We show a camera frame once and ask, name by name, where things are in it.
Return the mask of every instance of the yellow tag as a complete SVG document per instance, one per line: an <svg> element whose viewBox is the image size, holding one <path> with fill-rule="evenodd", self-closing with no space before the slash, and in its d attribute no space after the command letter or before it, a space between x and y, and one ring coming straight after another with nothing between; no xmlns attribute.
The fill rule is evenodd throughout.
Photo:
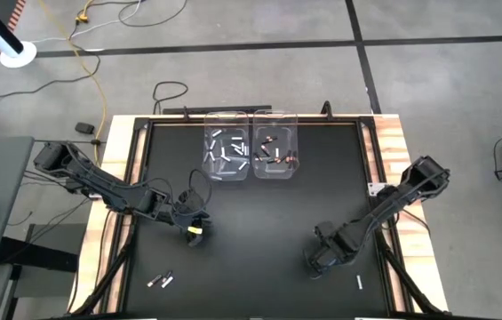
<svg viewBox="0 0 502 320"><path fill-rule="evenodd" d="M196 235L201 235L203 233L203 229L196 227L187 227L187 231L195 233Z"/></svg>

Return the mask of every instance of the metal frame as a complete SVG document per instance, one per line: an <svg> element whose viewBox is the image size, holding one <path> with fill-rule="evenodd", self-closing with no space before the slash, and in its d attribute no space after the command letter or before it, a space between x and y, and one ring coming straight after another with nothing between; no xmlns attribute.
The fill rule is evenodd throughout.
<svg viewBox="0 0 502 320"><path fill-rule="evenodd" d="M326 117L299 117L299 124L300 123L347 123L347 124L354 124L357 129L357 135L358 135L358 143L359 143L359 148L361 149L361 159L360 161L363 163L363 168L364 168L364 173L365 173L365 179L367 182L374 182L371 181L371 168L369 166L369 160L367 159L367 153L366 153L366 148L363 140L363 126L367 126L370 131L370 136L371 136L371 144L373 145L373 152L375 153L375 159L378 167L378 176L381 181L385 181L385 170L382 162L382 158L380 156L380 149L378 147L378 141L377 141L377 132L375 129L375 124L373 121L372 116L339 116L335 117L332 112L331 112L331 105L328 101L326 101L323 105L322 109L323 114L326 115ZM203 118L202 117L189 117L188 114L185 114L183 118L136 118L135 123L134 123L134 133L132 135L131 139L131 150L128 158L128 163L126 165L126 180L130 182L131 178L131 169L132 169L132 164L133 160L137 151L137 145L139 142L139 133L141 130L146 130L146 136L145 136L145 143L144 143L144 150L142 152L142 159L141 159L141 167L140 167L140 172L139 172L139 180L142 180L144 178L144 175L146 174L146 168L147 168L147 162L148 162L148 157L149 157L149 148L150 148L150 139L152 136L152 131L155 125L158 124L203 124ZM367 193L367 200L371 206L375 205L374 201L371 200L371 197L369 196L369 193ZM113 244L114 243L119 243L120 242L120 235L121 235L121 230L122 230L122 217L120 223L117 222L116 228L117 231L115 232L115 237L113 238ZM401 246L399 242L399 236L396 230L396 227L394 226L392 221L389 221L389 227L390 230L388 230L391 234L391 238L393 239L392 246L394 250L394 255L399 259L400 262L402 262L402 252L401 252ZM378 241L377 238L375 238L375 247L376 247L376 254L378 255L378 261L379 261L379 269L380 269L380 274L381 274L381 281L383 284L383 293L385 295L386 301L386 309L387 313L391 315L393 312L395 312L395 301L394 301L394 293L393 293L393 287L391 284L391 277L388 272L388 267L386 264L386 256L385 254L378 249ZM110 256L116 256L117 254L117 245L111 246L110 250ZM124 276L121 280L120 283L120 291L118 293L118 302L117 302L117 311L118 312L125 312L125 302L126 302L126 296L128 293L128 285L129 285L129 272L131 270L131 260L128 259L124 263ZM406 291L406 289L403 287L402 291L402 296L403 296L403 302L405 305L405 310L411 312L413 310L412 308L412 303L410 300L410 295ZM101 312L106 312L106 306L108 304L108 296L105 294L104 299L103 299L103 305L101 308Z"/></svg>

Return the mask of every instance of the white lamp base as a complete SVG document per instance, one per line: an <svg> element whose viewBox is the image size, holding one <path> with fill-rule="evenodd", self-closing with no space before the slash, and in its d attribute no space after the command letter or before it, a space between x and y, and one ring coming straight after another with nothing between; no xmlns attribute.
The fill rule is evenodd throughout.
<svg viewBox="0 0 502 320"><path fill-rule="evenodd" d="M0 53L0 63L7 68L20 68L27 65L37 55L37 48L35 44L27 41L22 41L23 51L15 58L8 57L5 53Z"/></svg>

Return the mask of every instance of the table frame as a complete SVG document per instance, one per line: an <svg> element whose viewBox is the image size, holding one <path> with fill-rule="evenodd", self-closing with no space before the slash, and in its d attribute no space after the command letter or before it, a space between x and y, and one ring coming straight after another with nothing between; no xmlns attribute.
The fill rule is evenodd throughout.
<svg viewBox="0 0 502 320"><path fill-rule="evenodd" d="M369 173L368 181L389 183L400 181L402 171L410 165L410 158L397 115L333 115L331 108L326 108L325 105L324 111L327 112L326 115L299 116L326 124L339 119L343 121L344 118L361 121L363 128L359 133L363 137L362 148L365 149L368 160L366 164ZM186 122L181 125L201 125L201 123L191 124L189 120L191 118L201 121L203 116L115 116L101 168L129 183L137 182L143 166L142 155L146 154L147 149L145 142L148 132L145 124L148 123L148 119L157 119L158 123L166 121L177 123L182 118ZM413 204L409 210L424 219L420 203ZM102 202L93 204L81 251L81 264L78 270L80 280L74 309L84 302L95 284L104 275L108 261L116 257L116 252L122 247L127 236L126 226L130 224L131 217L116 217L115 214L107 217L107 213ZM107 228L102 252L99 254L105 220ZM401 261L422 292L438 308L447 309L434 252L426 230L404 216L399 219L397 228L398 231L393 228L392 232L386 232L387 241L392 245L395 253L402 255ZM97 266L100 266L98 277ZM127 268L127 263L121 266L109 292L97 306L97 312L115 312L122 309L124 301L122 284L126 283ZM401 287L390 265L384 271L393 292L393 298L387 302L388 305L397 311L412 311L413 303L406 290Z"/></svg>

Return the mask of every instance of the white cable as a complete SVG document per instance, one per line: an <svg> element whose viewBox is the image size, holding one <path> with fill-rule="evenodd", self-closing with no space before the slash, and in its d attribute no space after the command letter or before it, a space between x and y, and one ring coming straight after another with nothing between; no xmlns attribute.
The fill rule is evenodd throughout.
<svg viewBox="0 0 502 320"><path fill-rule="evenodd" d="M142 0L138 0L138 4L136 4L136 9L134 10L134 12L133 12L131 15L129 15L128 17L124 18L124 19L123 19L123 21L124 21L124 20L128 20L128 19L129 19L129 18L131 18L134 14L136 14L136 12L138 12L138 9L140 8L140 3L141 3L141 2L142 2ZM109 21L109 22L101 23L101 24L99 24L99 25L97 25L97 26L90 27L90 28L88 28L88 29L86 29L86 30L76 32L75 34L73 34L73 35L71 36L71 39L73 39L73 38L74 38L74 37L76 37L76 36L79 36L79 35L85 34L85 33L89 32L89 31L93 31L93 30L94 30L94 29L96 29L96 28L104 27L104 26L107 26L107 25L109 25L109 24L118 23L118 22L120 22L120 20L112 20L112 21ZM65 39L65 38L60 38L60 37L51 37L51 38L45 38L45 39L41 39L41 40L34 40L34 41L30 41L30 43L37 44L37 43L41 43L41 42L45 42L45 41L53 41L53 40L55 40L55 41L65 41L65 40L67 40L67 39Z"/></svg>

